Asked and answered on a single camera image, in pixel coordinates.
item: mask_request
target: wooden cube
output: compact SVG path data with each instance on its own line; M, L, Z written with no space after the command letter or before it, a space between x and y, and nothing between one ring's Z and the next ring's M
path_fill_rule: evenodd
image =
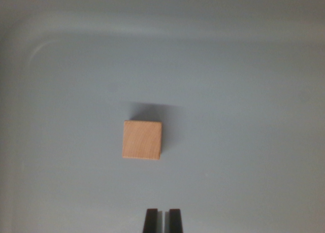
M123 133L123 158L159 159L161 122L126 120Z

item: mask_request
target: wooden block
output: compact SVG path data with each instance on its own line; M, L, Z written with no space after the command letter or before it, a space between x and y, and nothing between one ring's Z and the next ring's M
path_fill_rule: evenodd
M122 157L159 159L161 128L161 122L126 120Z

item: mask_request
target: wood grain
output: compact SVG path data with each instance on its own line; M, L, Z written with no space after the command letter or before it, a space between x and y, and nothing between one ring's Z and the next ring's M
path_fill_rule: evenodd
M123 158L159 159L161 122L126 120L123 133Z

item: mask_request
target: white surface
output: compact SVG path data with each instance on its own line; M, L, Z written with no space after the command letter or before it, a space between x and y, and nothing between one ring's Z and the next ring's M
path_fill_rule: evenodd
M185 233L323 232L325 27L312 20L61 12L13 27L1 231L141 232L147 208L180 208ZM159 161L121 157L137 103L165 115Z

